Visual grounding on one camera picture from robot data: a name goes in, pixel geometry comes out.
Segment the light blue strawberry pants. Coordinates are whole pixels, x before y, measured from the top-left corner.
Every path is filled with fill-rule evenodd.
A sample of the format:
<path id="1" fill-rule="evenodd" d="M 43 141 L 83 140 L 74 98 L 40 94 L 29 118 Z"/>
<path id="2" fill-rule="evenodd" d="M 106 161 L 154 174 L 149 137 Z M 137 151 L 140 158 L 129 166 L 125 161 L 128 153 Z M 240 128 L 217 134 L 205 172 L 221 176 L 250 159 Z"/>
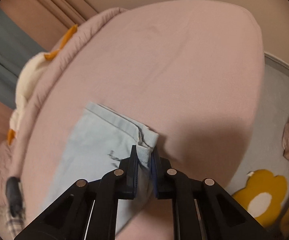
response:
<path id="1" fill-rule="evenodd" d="M 120 232 L 148 202 L 153 191 L 151 153 L 159 135 L 144 124 L 108 107 L 88 103 L 65 146 L 42 209 L 51 205 L 78 179 L 95 181 L 118 168 L 136 146 L 139 159 L 137 194 L 118 202 L 116 232 Z"/>

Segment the yellow flower rug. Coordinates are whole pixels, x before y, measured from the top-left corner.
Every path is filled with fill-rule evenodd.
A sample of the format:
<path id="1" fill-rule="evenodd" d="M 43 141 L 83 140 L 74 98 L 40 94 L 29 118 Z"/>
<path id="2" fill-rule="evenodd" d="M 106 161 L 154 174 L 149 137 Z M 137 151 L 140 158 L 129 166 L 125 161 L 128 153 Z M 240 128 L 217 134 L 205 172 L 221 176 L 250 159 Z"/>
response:
<path id="1" fill-rule="evenodd" d="M 249 173 L 244 188 L 232 197 L 267 228 L 277 220 L 282 210 L 282 202 L 287 194 L 288 184 L 284 176 L 274 175 L 268 170 L 256 170 Z M 289 237 L 289 208 L 279 223 L 279 229 L 285 239 Z"/>

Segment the plaid pillow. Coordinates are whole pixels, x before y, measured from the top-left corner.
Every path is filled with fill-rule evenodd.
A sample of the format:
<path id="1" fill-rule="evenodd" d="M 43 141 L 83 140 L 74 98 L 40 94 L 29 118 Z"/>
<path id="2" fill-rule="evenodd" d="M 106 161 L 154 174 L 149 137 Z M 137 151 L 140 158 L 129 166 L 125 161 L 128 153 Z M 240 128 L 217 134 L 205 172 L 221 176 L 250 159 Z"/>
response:
<path id="1" fill-rule="evenodd" d="M 15 237 L 25 228 L 25 220 L 26 220 L 25 206 L 22 208 L 20 213 L 15 217 L 12 216 L 10 207 L 9 206 L 7 207 L 6 227 L 12 239 L 15 239 Z"/>

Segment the folded dark denim jeans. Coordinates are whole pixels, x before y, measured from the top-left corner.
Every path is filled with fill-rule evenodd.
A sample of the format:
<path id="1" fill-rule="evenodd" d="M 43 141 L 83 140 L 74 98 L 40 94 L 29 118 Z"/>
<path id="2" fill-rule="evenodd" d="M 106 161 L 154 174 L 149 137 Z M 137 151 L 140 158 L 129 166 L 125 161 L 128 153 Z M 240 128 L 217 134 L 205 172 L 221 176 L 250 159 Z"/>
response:
<path id="1" fill-rule="evenodd" d="M 20 180 L 16 177 L 9 177 L 6 183 L 6 198 L 12 217 L 18 216 L 23 210 L 23 199 L 20 190 Z"/>

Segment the pink quilted duvet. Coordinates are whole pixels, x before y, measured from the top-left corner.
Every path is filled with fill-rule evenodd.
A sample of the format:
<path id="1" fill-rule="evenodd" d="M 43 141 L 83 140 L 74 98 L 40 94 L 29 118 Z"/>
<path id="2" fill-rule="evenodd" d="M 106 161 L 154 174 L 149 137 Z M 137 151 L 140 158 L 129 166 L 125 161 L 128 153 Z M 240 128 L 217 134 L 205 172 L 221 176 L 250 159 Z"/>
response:
<path id="1" fill-rule="evenodd" d="M 0 145 L 0 212 L 7 205 L 2 190 L 9 177 L 19 178 L 23 187 L 26 220 L 36 218 L 49 192 L 67 140 L 83 116 L 88 103 L 122 109 L 127 94 L 131 29 L 136 12 L 113 8 L 87 22 L 51 61 L 26 106 L 16 138 L 10 146 Z"/>

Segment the pink bed sheet mattress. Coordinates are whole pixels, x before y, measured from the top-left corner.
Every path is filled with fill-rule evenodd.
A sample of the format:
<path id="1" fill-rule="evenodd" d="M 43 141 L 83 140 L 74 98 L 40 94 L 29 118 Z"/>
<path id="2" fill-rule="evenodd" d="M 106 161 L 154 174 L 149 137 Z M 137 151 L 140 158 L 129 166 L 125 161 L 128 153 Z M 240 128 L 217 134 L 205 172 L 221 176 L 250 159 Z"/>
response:
<path id="1" fill-rule="evenodd" d="M 181 0 L 137 9 L 122 109 L 159 135 L 159 154 L 227 186 L 251 140 L 264 75 L 262 32 L 237 5 Z"/>

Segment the white goose plush toy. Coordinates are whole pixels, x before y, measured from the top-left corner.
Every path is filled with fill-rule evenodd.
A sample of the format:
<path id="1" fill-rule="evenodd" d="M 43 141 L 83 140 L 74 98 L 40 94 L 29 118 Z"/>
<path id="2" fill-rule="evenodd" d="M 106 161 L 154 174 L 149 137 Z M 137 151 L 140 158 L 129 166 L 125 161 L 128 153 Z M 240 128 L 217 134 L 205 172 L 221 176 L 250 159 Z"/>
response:
<path id="1" fill-rule="evenodd" d="M 46 71 L 51 61 L 56 58 L 58 53 L 64 48 L 64 46 L 77 32 L 77 30 L 78 26 L 75 24 L 63 36 L 63 39 L 61 40 L 60 45 L 56 50 L 53 50 L 49 53 L 40 52 L 36 54 L 30 60 L 28 60 L 28 62 L 21 70 L 15 90 L 16 108 L 14 109 L 9 120 L 9 130 L 7 133 L 7 144 L 9 146 L 16 138 L 16 134 L 20 128 L 22 118 L 25 114 L 26 106 L 33 94 L 36 85 L 38 84 L 38 81 Z"/>

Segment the teal curtain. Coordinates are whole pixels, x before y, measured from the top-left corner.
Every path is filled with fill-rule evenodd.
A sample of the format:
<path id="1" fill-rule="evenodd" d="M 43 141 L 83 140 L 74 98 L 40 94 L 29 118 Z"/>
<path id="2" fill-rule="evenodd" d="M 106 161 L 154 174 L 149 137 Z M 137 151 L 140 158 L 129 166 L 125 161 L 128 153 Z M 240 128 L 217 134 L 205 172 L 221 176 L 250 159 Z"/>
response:
<path id="1" fill-rule="evenodd" d="M 27 61 L 44 49 L 0 9 L 0 102 L 15 108 L 18 77 Z"/>

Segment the pink curtain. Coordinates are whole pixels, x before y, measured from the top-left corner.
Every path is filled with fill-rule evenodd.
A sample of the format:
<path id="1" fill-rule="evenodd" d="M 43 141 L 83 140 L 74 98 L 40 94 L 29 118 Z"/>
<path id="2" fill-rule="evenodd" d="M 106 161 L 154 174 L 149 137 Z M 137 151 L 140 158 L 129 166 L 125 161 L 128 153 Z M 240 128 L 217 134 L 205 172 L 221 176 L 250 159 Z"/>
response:
<path id="1" fill-rule="evenodd" d="M 84 0 L 0 0 L 0 9 L 44 51 L 53 50 L 70 27 L 96 13 Z M 0 102 L 0 143 L 13 110 Z"/>

